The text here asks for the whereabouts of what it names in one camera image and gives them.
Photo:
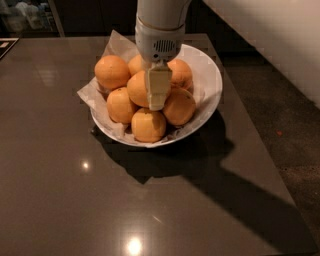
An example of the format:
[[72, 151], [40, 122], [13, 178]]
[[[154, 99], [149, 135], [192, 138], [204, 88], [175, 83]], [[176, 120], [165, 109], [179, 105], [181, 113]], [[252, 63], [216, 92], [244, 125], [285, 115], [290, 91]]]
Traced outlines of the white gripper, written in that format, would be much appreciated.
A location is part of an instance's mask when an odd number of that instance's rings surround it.
[[171, 88], [172, 70], [167, 62], [180, 52], [185, 35], [185, 17], [136, 15], [135, 41], [146, 70], [145, 83], [149, 109], [162, 110]]

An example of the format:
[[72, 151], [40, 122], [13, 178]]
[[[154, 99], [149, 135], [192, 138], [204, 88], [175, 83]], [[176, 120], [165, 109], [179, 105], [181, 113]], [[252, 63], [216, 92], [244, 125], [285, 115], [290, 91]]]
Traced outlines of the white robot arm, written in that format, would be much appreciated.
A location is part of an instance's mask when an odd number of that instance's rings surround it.
[[[176, 57], [192, 0], [137, 0], [135, 38], [147, 62]], [[320, 107], [320, 0], [202, 0]]]

